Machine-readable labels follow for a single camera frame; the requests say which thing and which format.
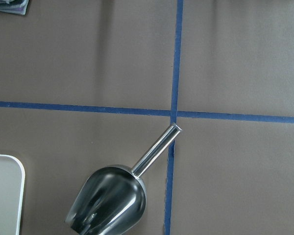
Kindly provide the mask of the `cream plastic tray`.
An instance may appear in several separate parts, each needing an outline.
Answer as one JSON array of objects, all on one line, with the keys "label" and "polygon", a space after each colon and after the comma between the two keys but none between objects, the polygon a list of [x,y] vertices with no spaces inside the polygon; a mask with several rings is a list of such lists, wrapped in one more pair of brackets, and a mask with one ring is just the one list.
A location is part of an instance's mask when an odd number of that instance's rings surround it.
[{"label": "cream plastic tray", "polygon": [[0,235],[18,235],[25,169],[17,158],[0,154]]}]

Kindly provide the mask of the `metal ice scoop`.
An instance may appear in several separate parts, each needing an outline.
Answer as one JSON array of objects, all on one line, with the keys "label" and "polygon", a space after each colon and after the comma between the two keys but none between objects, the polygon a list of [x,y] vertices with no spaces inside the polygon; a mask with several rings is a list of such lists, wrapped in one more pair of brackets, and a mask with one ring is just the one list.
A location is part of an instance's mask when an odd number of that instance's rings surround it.
[{"label": "metal ice scoop", "polygon": [[123,235],[142,218],[147,190],[142,175],[181,133],[172,123],[133,167],[95,171],[81,188],[65,223],[79,235]]}]

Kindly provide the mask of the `grey folded cloth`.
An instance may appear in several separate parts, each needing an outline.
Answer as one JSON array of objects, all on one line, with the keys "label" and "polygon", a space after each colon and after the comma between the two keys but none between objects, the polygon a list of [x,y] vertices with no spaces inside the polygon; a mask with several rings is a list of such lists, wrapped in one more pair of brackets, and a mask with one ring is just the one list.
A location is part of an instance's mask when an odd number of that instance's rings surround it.
[{"label": "grey folded cloth", "polygon": [[29,0],[0,0],[0,12],[25,15]]}]

